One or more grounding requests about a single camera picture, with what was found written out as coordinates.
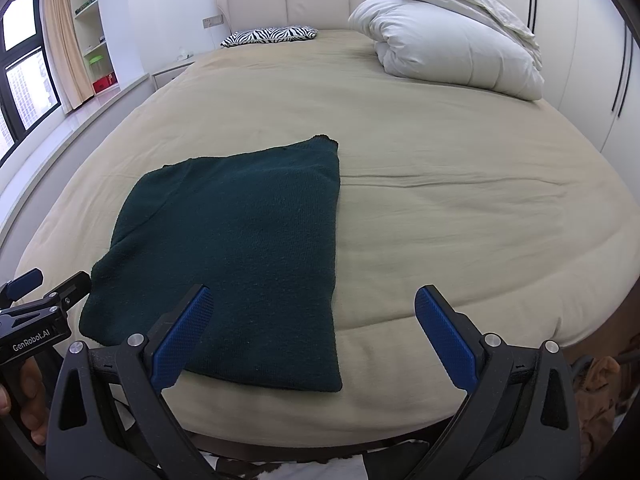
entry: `beige curtain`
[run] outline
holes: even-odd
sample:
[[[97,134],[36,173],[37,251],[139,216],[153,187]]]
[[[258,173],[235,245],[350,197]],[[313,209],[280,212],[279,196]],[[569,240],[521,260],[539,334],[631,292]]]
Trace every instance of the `beige curtain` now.
[[[76,39],[71,0],[40,0],[47,59],[65,113],[95,95]]]

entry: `bed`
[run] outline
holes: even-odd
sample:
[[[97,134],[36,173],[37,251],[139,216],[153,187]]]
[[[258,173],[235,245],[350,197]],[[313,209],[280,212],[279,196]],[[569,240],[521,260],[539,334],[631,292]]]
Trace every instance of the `bed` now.
[[[344,30],[361,1],[217,0],[232,30],[320,31],[212,52],[156,92],[78,169],[22,257],[18,273],[39,267],[45,290],[103,256],[143,174],[318,134],[338,141],[342,391],[184,372],[163,395],[189,431],[322,447],[424,428],[452,415],[463,394],[414,318],[420,286],[435,284],[510,344],[567,346],[596,330],[638,278],[640,208],[582,134],[544,101],[387,75],[372,41]],[[70,312],[75,339],[84,339],[81,309]]]

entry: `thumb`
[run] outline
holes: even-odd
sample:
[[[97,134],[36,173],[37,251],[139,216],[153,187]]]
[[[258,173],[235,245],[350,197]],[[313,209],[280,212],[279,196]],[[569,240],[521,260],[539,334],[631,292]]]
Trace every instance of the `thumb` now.
[[[4,386],[0,384],[0,416],[8,415],[11,411],[11,399],[9,394],[4,389]]]

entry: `window frame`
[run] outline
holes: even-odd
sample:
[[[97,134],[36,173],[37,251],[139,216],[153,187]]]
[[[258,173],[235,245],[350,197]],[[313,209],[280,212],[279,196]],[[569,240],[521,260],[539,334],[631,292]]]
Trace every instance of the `window frame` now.
[[[20,145],[20,143],[34,129],[36,129],[44,119],[49,117],[49,115],[51,115],[60,106],[60,96],[58,95],[58,90],[53,82],[49,61],[47,60],[47,53],[44,48],[42,21],[40,20],[40,0],[33,0],[33,17],[36,26],[36,33],[9,50],[6,50],[4,47],[4,17],[0,18],[0,112],[4,115],[4,120],[9,128],[9,133],[11,133],[11,136],[14,139],[14,145],[9,148],[9,150],[0,159],[0,166],[14,152],[18,145]],[[53,93],[58,102],[47,110],[42,117],[35,121],[29,128],[25,128],[24,123],[20,118],[20,114],[18,113],[18,108],[15,105],[14,95],[11,92],[6,72],[11,65],[16,64],[20,60],[27,59],[30,56],[34,56],[38,51],[42,52],[44,64],[47,69],[47,75],[49,75],[51,87],[53,88]]]

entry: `red box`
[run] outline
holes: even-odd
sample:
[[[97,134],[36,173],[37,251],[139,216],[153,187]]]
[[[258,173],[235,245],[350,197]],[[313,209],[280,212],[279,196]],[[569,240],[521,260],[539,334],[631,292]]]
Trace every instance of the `red box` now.
[[[102,92],[104,89],[107,89],[112,85],[115,85],[117,82],[118,80],[116,79],[116,73],[111,72],[109,75],[106,75],[98,79],[98,81],[94,83],[95,93]]]

